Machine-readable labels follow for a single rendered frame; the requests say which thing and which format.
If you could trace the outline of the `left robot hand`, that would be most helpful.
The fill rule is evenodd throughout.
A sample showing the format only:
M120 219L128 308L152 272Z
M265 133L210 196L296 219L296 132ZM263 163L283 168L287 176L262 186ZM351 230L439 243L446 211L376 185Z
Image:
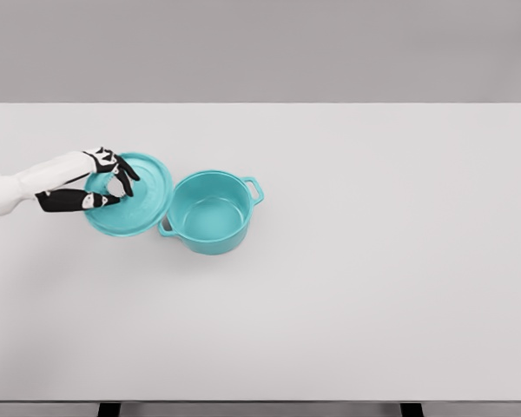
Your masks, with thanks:
M119 203L121 199L114 195L64 187L92 174L111 174L128 196L134 195L131 183L140 180L121 156L100 147L69 152L39 163L26 169L20 175L20 182L48 213L86 211Z

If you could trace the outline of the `teal pot lid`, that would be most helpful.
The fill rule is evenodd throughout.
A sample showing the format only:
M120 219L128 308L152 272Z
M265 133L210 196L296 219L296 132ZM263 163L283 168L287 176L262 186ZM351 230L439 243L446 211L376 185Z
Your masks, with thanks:
M126 152L121 157L140 176L133 182L132 196L123 196L117 204L93 208L85 213L89 224L105 235L139 235L157 225L167 213L174 185L166 165L154 156Z

